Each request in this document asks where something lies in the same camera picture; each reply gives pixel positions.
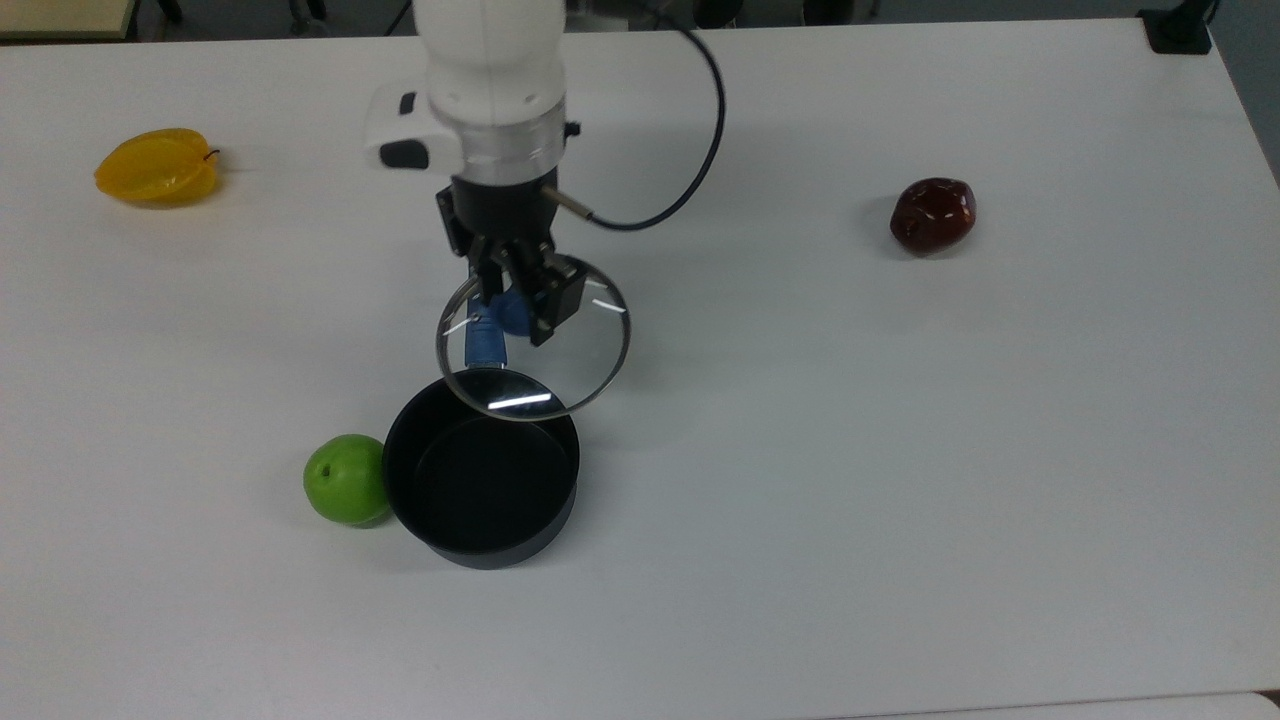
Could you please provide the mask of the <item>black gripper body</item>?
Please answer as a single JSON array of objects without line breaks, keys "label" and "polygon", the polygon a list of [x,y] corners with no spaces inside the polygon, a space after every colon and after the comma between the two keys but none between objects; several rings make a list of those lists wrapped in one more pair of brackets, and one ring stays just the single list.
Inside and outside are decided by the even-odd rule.
[{"label": "black gripper body", "polygon": [[466,258],[479,238],[553,249],[550,228],[557,205],[543,193],[545,187],[556,190],[558,179],[492,186],[453,178],[435,195],[451,251]]}]

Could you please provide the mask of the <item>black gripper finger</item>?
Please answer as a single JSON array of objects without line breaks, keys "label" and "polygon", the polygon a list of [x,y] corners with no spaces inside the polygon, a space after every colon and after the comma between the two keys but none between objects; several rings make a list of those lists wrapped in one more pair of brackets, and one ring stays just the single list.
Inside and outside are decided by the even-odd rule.
[{"label": "black gripper finger", "polygon": [[550,243],[513,243],[508,277],[508,333],[540,347],[579,310],[588,269]]},{"label": "black gripper finger", "polygon": [[506,291],[506,246],[498,240],[474,240],[470,269],[477,279],[480,301],[490,304]]}]

